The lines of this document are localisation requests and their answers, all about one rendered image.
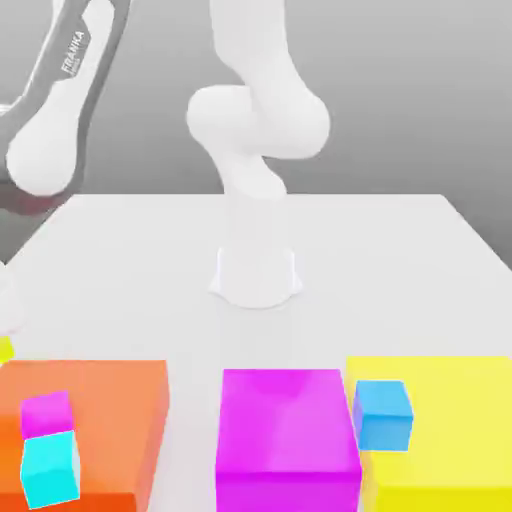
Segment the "small blue cube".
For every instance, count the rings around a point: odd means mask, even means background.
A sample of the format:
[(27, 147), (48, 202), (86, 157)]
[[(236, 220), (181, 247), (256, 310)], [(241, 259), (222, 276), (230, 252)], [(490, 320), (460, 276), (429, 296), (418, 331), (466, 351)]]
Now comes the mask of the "small blue cube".
[(414, 413), (399, 380), (358, 380), (352, 419), (360, 451), (406, 452)]

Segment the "large magenta box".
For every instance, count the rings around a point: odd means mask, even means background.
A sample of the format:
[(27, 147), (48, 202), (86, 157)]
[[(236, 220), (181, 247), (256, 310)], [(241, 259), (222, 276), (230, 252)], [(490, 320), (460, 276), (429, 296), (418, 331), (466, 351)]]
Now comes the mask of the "large magenta box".
[(216, 512), (358, 512), (361, 478), (339, 370), (224, 370)]

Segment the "large orange box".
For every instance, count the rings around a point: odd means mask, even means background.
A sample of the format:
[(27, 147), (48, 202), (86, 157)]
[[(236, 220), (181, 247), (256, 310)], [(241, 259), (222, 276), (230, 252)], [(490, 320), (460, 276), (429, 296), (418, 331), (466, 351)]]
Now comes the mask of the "large orange box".
[[(30, 511), (20, 464), (23, 400), (66, 390), (81, 497)], [(0, 512), (148, 512), (169, 408), (163, 360), (11, 361), (0, 367)]]

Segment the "small cyan cube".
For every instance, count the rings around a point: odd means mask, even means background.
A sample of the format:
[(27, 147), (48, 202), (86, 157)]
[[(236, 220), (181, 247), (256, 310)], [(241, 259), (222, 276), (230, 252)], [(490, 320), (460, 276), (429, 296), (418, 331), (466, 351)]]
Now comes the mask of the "small cyan cube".
[(78, 500), (81, 461), (75, 432), (26, 439), (20, 480), (30, 510)]

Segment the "small magenta cube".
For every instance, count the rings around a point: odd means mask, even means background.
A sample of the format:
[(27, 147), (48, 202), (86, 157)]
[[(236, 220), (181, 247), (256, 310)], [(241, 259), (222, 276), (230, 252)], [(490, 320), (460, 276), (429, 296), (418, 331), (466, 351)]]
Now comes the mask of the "small magenta cube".
[(24, 440), (73, 430), (69, 392), (55, 391), (23, 400), (20, 423)]

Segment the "large yellow box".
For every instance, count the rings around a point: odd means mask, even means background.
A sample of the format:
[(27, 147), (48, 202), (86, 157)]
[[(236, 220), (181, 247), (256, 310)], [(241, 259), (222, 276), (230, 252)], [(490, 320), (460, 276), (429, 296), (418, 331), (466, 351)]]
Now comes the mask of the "large yellow box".
[(512, 512), (512, 359), (350, 356), (358, 380), (399, 380), (414, 413), (406, 452), (360, 451), (362, 512)]

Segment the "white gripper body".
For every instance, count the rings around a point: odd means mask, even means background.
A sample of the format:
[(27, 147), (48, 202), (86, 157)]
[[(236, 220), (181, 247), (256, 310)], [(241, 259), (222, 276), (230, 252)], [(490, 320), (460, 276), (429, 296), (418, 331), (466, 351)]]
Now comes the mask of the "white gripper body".
[(13, 276), (0, 261), (0, 335), (9, 335), (19, 328), (22, 307)]

